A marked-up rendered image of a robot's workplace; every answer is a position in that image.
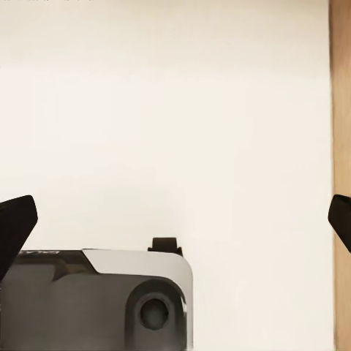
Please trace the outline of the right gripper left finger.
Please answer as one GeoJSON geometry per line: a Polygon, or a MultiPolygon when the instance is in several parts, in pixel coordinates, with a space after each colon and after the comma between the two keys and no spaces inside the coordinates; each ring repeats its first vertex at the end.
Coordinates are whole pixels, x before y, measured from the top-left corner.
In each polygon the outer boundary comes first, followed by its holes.
{"type": "Polygon", "coordinates": [[[0,283],[38,222],[32,195],[0,203],[0,283]]]}

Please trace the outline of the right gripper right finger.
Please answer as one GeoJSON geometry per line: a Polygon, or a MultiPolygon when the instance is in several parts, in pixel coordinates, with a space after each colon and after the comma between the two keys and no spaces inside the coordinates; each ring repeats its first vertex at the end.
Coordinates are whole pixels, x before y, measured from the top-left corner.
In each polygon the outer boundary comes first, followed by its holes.
{"type": "Polygon", "coordinates": [[[333,195],[328,221],[351,253],[351,197],[333,195]]]}

